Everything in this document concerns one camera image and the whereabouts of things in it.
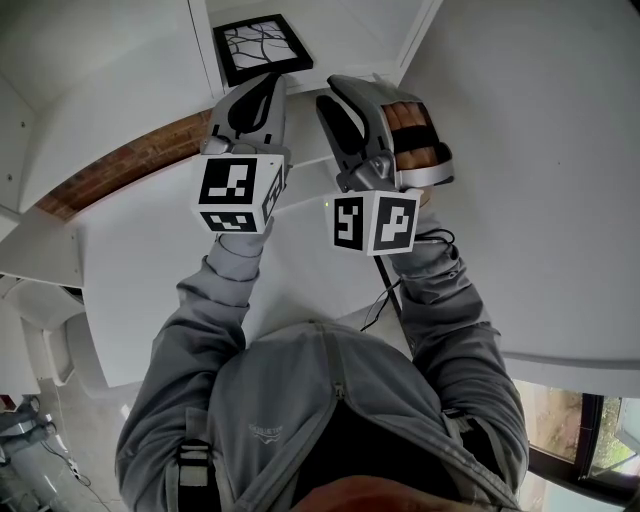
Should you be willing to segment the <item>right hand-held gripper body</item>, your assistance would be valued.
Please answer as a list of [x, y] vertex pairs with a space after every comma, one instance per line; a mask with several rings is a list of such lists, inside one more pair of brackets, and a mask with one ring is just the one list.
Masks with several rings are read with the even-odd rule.
[[[342, 105], [363, 132], [361, 121], [351, 109], [333, 93], [328, 96]], [[429, 116], [419, 98], [396, 87], [394, 103], [397, 102], [421, 104]], [[439, 136], [438, 139], [439, 163], [433, 167], [399, 170], [393, 142], [389, 150], [362, 161], [352, 171], [342, 171], [336, 162], [340, 191], [324, 199], [326, 225], [333, 247], [367, 256], [412, 250], [422, 193], [427, 187], [454, 179], [451, 150]]]

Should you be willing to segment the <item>person's right forearm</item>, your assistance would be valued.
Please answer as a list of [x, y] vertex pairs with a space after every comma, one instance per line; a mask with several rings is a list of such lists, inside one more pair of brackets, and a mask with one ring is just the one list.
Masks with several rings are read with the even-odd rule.
[[391, 257], [401, 278], [401, 324], [414, 347], [413, 363], [449, 407], [505, 377], [499, 332], [453, 240], [425, 199], [413, 249]]

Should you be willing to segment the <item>person's black shirt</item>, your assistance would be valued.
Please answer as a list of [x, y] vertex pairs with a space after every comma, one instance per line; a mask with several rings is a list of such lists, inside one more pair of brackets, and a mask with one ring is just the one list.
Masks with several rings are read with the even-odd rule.
[[439, 458], [362, 418], [340, 401], [301, 464], [292, 503], [315, 488], [350, 476], [378, 477], [441, 498], [460, 498]]

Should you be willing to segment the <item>person's left forearm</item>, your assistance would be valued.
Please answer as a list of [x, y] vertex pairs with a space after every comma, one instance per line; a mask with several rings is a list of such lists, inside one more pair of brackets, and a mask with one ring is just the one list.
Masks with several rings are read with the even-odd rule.
[[196, 378], [213, 381], [245, 349], [242, 323], [270, 234], [219, 236], [200, 269], [178, 283], [179, 306], [153, 342], [142, 394], [157, 400]]

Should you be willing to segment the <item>person's grey zip jacket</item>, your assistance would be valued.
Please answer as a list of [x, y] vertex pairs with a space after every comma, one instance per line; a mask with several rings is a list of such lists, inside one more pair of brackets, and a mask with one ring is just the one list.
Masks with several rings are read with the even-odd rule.
[[175, 396], [141, 389], [122, 430], [116, 476], [130, 512], [291, 510], [301, 464], [337, 403], [439, 458], [459, 501], [509, 512], [529, 463], [509, 377], [451, 407], [389, 344], [304, 321], [254, 342]]

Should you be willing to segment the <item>white desk with shelves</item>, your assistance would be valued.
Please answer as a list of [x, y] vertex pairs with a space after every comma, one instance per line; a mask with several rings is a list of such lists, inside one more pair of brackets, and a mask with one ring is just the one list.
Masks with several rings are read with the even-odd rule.
[[[278, 200], [244, 321], [249, 339], [291, 322], [367, 310], [385, 285], [374, 260], [330, 245], [332, 162], [293, 169]], [[190, 208], [189, 162], [100, 200], [70, 222], [39, 209], [0, 221], [0, 274], [81, 289], [110, 386], [140, 381], [152, 341], [178, 305], [176, 284], [213, 243]]]

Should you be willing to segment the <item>black framed picture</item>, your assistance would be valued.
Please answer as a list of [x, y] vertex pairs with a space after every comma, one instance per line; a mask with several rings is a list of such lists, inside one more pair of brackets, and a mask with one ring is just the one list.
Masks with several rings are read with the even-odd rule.
[[225, 80], [238, 86], [263, 74], [312, 69], [314, 60], [281, 14], [270, 14], [212, 28]]

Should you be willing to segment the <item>person's right hand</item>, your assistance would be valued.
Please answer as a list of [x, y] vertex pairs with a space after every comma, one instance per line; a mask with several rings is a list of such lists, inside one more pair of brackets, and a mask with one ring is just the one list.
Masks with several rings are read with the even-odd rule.
[[437, 133], [421, 104], [397, 102], [383, 107], [391, 131], [399, 170], [433, 167], [439, 163]]

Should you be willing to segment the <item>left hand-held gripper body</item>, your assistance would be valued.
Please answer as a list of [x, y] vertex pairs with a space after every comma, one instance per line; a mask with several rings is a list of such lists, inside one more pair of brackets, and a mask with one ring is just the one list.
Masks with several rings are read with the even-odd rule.
[[285, 189], [284, 146], [209, 137], [192, 159], [191, 210], [216, 235], [262, 234]]

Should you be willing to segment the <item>grey office chair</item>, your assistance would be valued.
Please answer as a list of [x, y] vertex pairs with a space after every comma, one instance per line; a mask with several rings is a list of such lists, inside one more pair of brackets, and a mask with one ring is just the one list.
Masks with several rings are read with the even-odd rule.
[[0, 279], [0, 395], [18, 402], [50, 379], [77, 377], [85, 393], [108, 389], [82, 299], [49, 283]]

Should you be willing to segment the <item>black framed window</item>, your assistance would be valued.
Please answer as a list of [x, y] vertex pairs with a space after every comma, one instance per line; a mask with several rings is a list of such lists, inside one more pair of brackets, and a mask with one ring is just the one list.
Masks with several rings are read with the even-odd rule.
[[640, 398], [518, 381], [530, 447], [525, 512], [640, 512]]

